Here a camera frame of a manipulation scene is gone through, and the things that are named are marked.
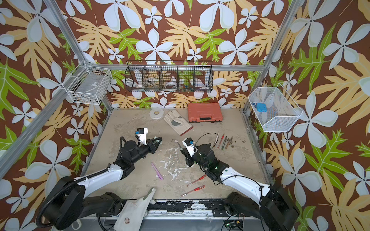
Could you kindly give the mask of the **dark green pen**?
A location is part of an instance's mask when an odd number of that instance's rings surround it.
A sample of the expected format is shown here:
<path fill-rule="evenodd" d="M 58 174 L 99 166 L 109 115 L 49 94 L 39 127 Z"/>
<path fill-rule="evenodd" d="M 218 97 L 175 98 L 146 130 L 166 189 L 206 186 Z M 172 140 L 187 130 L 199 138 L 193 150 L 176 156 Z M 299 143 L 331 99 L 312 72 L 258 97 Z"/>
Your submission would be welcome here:
<path fill-rule="evenodd" d="M 226 142 L 227 142 L 227 136 L 225 136 L 225 139 L 224 139 L 224 141 L 223 141 L 223 144 L 222 144 L 222 148 L 221 148 L 221 150 L 224 150 L 225 145 L 226 145 Z"/>

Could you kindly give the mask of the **brown pen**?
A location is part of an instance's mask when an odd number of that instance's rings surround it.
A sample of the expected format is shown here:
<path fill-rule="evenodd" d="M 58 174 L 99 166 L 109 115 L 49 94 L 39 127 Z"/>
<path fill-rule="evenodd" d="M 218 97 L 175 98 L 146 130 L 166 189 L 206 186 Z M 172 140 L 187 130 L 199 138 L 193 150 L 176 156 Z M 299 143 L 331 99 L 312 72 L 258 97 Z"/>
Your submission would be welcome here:
<path fill-rule="evenodd" d="M 230 144 L 232 143 L 232 140 L 233 140 L 233 137 L 231 137 L 231 138 L 228 140 L 228 142 L 227 142 L 227 144 L 226 144 L 226 146 L 225 146 L 225 150 L 230 146 Z"/>

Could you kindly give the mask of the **red plastic tool case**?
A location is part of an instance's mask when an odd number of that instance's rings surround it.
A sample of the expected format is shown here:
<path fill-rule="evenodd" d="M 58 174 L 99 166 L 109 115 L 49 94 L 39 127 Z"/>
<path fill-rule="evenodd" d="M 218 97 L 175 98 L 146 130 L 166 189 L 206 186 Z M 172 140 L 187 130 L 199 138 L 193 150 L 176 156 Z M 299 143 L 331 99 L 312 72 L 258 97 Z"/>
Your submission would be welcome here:
<path fill-rule="evenodd" d="M 223 115 L 219 103 L 190 103 L 188 121 L 189 123 L 222 122 Z"/>

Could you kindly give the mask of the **aluminium frame post right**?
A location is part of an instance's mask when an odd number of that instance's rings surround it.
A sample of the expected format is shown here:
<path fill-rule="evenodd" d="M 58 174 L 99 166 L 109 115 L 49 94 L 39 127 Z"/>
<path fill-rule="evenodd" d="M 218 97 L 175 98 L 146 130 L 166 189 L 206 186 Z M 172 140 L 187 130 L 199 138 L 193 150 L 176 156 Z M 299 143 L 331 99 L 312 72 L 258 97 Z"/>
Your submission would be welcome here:
<path fill-rule="evenodd" d="M 279 31 L 277 33 L 277 36 L 272 44 L 272 47 L 270 49 L 269 54 L 267 55 L 267 59 L 264 61 L 263 65 L 245 65 L 243 71 L 258 71 L 259 75 L 254 82 L 251 93 L 257 88 L 260 87 L 260 84 L 262 83 L 263 79 L 266 77 L 266 75 L 269 72 L 269 68 L 271 66 L 272 59 L 277 54 L 285 36 L 288 34 L 289 27 L 294 21 L 296 14 L 299 10 L 299 8 L 305 3 L 305 1 L 292 1 L 290 7 L 288 8 L 287 14 L 284 17 L 282 24 L 279 28 Z"/>

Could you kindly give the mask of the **white tape roll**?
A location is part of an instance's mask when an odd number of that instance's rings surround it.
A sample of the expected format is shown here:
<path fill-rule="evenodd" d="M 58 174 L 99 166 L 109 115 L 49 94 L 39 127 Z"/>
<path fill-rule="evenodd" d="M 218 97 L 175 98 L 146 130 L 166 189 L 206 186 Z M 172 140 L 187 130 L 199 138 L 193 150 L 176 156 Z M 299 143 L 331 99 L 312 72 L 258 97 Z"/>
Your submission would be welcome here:
<path fill-rule="evenodd" d="M 164 116 L 164 110 L 162 108 L 152 108 L 149 112 L 149 116 L 155 120 L 161 119 Z"/>

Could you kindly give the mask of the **pink pen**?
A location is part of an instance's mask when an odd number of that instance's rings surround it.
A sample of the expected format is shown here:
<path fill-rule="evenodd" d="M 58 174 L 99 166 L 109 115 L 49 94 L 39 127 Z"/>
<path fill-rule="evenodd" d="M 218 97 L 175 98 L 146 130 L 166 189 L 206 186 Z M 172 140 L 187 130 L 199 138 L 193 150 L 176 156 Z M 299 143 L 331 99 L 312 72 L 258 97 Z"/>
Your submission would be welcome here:
<path fill-rule="evenodd" d="M 155 170 L 156 172 L 156 175 L 157 177 L 162 181 L 164 180 L 163 176 L 161 175 L 161 173 L 159 172 L 159 170 L 157 169 L 157 167 L 155 166 L 155 164 L 153 162 L 151 162 L 151 166 L 153 167 L 153 169 Z"/>

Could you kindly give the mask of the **aluminium frame post left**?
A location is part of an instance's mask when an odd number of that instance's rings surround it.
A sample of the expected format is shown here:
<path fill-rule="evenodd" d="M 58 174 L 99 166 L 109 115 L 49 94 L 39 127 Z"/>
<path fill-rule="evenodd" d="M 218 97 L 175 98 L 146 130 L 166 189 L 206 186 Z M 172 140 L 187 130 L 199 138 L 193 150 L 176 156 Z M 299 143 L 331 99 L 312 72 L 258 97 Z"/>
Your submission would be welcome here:
<path fill-rule="evenodd" d="M 66 19 L 62 15 L 61 10 L 57 5 L 57 2 L 56 1 L 45 1 L 45 4 L 46 4 L 47 8 L 49 10 L 51 10 L 51 12 L 53 13 L 53 15 L 54 15 L 54 17 L 55 17 L 55 19 L 56 19 L 56 21 L 59 25 L 59 28 L 61 29 L 61 31 L 64 35 L 65 40 L 68 42 L 68 44 L 70 45 L 73 53 L 76 55 L 76 57 L 79 61 L 79 64 L 86 63 L 87 65 L 93 65 L 91 62 L 88 61 L 88 59 L 85 57 L 84 53 L 82 52 L 82 49 L 80 48 L 80 45 L 78 44 L 75 36 L 73 35 L 72 30 L 69 27 Z M 105 105 L 105 107 L 107 108 L 107 110 L 109 112 L 111 112 L 113 110 L 112 105 L 111 105 L 110 101 L 108 100 L 107 96 L 105 96 L 103 98 L 102 103 Z"/>

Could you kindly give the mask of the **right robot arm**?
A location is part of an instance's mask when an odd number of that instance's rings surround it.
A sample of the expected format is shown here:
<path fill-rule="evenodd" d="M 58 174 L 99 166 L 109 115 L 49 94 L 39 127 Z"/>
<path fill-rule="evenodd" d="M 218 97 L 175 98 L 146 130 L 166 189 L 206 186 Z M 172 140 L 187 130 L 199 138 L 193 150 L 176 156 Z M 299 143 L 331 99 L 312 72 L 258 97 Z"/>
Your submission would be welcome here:
<path fill-rule="evenodd" d="M 268 185 L 242 175 L 218 160 L 211 144 L 196 146 L 191 138 L 183 140 L 181 153 L 186 164 L 199 165 L 214 183 L 235 189 L 225 200 L 229 215 L 245 214 L 260 219 L 272 231 L 290 231 L 300 212 L 279 184 Z"/>

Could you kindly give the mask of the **red gel pen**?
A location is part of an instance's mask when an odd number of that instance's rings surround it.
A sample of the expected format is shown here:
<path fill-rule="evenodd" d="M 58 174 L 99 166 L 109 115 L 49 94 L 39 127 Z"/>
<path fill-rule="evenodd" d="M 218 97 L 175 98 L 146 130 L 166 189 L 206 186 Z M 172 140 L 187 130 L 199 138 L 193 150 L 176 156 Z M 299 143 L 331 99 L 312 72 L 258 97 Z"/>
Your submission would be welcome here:
<path fill-rule="evenodd" d="M 191 182 L 191 183 L 187 184 L 187 187 L 189 187 L 189 186 L 191 186 L 191 185 L 193 185 L 193 184 L 195 184 L 195 183 L 197 183 L 197 182 L 199 182 L 199 181 L 203 180 L 203 179 L 204 179 L 204 178 L 206 178 L 206 177 L 207 177 L 207 175 L 206 175 L 206 174 L 204 174 L 203 176 L 199 177 L 199 178 L 198 178 L 198 179 L 196 179 L 195 181 L 193 181 L 193 182 Z"/>
<path fill-rule="evenodd" d="M 181 197 L 185 197 L 186 195 L 190 194 L 190 193 L 193 193 L 193 192 L 196 192 L 196 191 L 199 191 L 199 190 L 202 190 L 203 188 L 205 188 L 205 185 L 202 185 L 202 186 L 199 186 L 193 190 L 190 190 L 184 194 L 181 195 Z"/>
<path fill-rule="evenodd" d="M 219 142 L 219 144 L 218 144 L 217 148 L 219 148 L 219 147 L 221 146 L 221 143 L 222 143 L 222 141 L 223 141 L 223 139 L 224 139 L 224 136 L 225 136 L 225 134 L 223 134 L 223 135 L 222 135 L 221 140 L 220 140 L 220 142 Z"/>

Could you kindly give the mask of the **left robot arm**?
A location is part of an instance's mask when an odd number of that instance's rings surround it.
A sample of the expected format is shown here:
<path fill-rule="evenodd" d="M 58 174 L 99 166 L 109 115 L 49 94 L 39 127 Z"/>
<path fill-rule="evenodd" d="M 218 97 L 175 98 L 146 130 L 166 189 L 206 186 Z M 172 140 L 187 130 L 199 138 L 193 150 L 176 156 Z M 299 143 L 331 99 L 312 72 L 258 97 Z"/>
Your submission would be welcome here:
<path fill-rule="evenodd" d="M 135 169 L 135 163 L 147 154 L 154 154 L 162 138 L 148 139 L 146 144 L 127 141 L 120 137 L 119 153 L 116 160 L 106 168 L 79 178 L 63 177 L 49 193 L 39 208 L 36 225 L 39 228 L 55 227 L 63 230 L 77 219 L 92 214 L 98 217 L 116 216 L 125 202 L 113 192 L 101 196 L 91 194 L 106 185 L 128 177 Z"/>

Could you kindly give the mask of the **aluminium frame post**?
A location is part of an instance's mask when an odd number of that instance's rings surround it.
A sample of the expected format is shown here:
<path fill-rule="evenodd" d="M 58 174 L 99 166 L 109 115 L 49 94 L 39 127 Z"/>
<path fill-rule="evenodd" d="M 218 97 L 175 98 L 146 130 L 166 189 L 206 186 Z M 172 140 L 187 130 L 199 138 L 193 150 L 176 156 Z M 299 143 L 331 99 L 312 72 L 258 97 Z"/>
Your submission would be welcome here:
<path fill-rule="evenodd" d="M 80 45 L 78 44 L 75 36 L 73 35 L 72 30 L 69 27 L 66 19 L 62 15 L 61 10 L 57 5 L 57 2 L 56 1 L 45 1 L 45 4 L 46 4 L 47 8 L 49 10 L 51 10 L 51 12 L 53 13 L 53 15 L 54 15 L 54 17 L 55 17 L 55 19 L 56 19 L 56 21 L 59 25 L 59 28 L 61 29 L 61 31 L 64 35 L 65 40 L 68 42 L 68 44 L 70 45 L 73 53 L 76 55 L 76 57 L 79 61 L 79 64 L 86 63 L 87 65 L 93 65 L 91 62 L 88 61 L 88 59 L 85 57 L 84 53 L 82 52 L 82 49 L 80 48 Z M 105 107 L 107 108 L 107 110 L 109 112 L 111 112 L 113 110 L 112 105 L 111 105 L 110 101 L 108 100 L 107 96 L 105 96 L 103 98 L 102 103 L 105 105 Z"/>
<path fill-rule="evenodd" d="M 264 61 L 263 65 L 245 65 L 243 71 L 258 71 L 259 75 L 254 82 L 251 93 L 257 88 L 260 87 L 260 84 L 262 83 L 263 79 L 266 77 L 266 75 L 269 72 L 269 68 L 271 66 L 272 59 L 277 54 L 285 36 L 288 34 L 289 27 L 294 21 L 296 14 L 299 10 L 299 8 L 305 3 L 305 1 L 292 1 L 290 7 L 288 8 L 287 14 L 284 17 L 282 24 L 279 28 L 279 31 L 277 33 L 277 36 L 272 44 L 272 47 L 270 49 L 269 54 L 267 55 L 267 59 Z"/>

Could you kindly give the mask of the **blue object in basket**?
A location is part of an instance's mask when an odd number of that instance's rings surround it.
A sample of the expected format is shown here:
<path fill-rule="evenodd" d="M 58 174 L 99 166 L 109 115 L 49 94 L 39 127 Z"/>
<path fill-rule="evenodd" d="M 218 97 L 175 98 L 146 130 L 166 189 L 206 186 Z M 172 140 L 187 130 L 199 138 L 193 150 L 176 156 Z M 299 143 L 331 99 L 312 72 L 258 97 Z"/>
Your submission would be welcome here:
<path fill-rule="evenodd" d="M 254 107 L 256 108 L 257 112 L 260 112 L 260 113 L 267 112 L 267 106 L 264 103 L 255 103 Z"/>

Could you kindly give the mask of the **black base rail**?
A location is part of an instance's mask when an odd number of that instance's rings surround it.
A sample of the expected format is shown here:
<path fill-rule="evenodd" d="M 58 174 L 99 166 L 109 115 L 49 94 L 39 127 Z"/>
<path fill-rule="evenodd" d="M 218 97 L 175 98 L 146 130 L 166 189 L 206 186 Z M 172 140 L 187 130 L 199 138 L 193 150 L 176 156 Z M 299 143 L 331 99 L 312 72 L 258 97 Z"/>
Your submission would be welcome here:
<path fill-rule="evenodd" d="M 224 199 L 157 200 L 147 208 L 146 219 L 221 219 L 227 218 Z"/>

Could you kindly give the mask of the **white green glove front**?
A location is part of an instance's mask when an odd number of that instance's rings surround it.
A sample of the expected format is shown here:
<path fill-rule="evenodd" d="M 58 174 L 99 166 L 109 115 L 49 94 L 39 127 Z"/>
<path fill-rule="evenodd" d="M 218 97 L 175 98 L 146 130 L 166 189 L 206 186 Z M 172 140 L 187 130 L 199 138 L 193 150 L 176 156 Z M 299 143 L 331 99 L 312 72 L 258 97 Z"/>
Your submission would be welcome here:
<path fill-rule="evenodd" d="M 138 231 L 150 202 L 156 203 L 152 198 L 156 188 L 151 188 L 147 195 L 137 200 L 128 200 L 114 225 L 115 231 Z"/>

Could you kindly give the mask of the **beige work glove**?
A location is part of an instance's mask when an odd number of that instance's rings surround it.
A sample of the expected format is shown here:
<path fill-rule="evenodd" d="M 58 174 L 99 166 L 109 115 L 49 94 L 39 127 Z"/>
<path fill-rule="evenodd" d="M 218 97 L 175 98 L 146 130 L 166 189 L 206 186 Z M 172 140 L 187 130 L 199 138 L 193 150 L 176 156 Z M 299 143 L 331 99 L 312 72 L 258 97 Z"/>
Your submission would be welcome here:
<path fill-rule="evenodd" d="M 193 129 L 193 126 L 176 110 L 169 111 L 163 119 L 180 136 Z"/>

